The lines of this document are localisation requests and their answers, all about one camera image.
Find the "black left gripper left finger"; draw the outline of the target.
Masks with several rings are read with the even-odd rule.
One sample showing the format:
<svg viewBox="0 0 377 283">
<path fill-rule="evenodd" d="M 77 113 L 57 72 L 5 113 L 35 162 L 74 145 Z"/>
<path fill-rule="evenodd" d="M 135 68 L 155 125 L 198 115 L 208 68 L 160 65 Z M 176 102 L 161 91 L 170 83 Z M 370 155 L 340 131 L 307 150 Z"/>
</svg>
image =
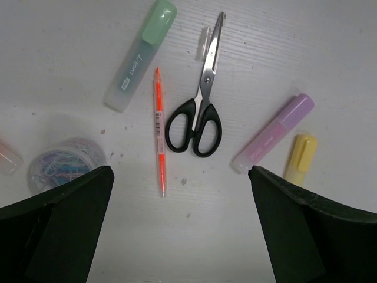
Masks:
<svg viewBox="0 0 377 283">
<path fill-rule="evenodd" d="M 114 183 L 101 166 L 1 208 L 1 282 L 86 282 Z"/>
</svg>

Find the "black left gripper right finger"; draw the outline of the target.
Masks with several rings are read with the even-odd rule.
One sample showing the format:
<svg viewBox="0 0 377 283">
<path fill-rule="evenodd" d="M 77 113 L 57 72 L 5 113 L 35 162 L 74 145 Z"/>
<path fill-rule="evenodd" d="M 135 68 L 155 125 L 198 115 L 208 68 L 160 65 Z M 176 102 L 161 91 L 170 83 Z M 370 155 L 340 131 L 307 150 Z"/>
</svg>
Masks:
<svg viewBox="0 0 377 283">
<path fill-rule="evenodd" d="M 276 282 L 376 282 L 376 214 L 248 172 Z"/>
</svg>

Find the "orange marker pen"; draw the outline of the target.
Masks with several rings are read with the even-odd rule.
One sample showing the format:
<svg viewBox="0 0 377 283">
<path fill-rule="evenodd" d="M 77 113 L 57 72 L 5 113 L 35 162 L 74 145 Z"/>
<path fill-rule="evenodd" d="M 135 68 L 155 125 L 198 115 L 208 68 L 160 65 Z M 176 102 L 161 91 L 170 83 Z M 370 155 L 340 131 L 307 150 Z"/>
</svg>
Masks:
<svg viewBox="0 0 377 283">
<path fill-rule="evenodd" d="M 162 82 L 159 68 L 154 73 L 154 130 L 156 137 L 157 177 L 161 196 L 166 197 L 167 170 L 164 138 L 164 107 Z"/>
</svg>

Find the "green highlighter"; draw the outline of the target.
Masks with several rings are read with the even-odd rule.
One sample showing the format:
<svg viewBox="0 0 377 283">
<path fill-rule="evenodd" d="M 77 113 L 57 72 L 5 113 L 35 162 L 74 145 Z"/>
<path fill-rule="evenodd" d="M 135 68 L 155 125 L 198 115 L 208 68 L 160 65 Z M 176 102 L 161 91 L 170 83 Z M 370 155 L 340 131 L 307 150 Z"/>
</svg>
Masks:
<svg viewBox="0 0 377 283">
<path fill-rule="evenodd" d="M 177 16 L 170 1 L 155 1 L 104 96 L 104 104 L 122 113 Z"/>
</svg>

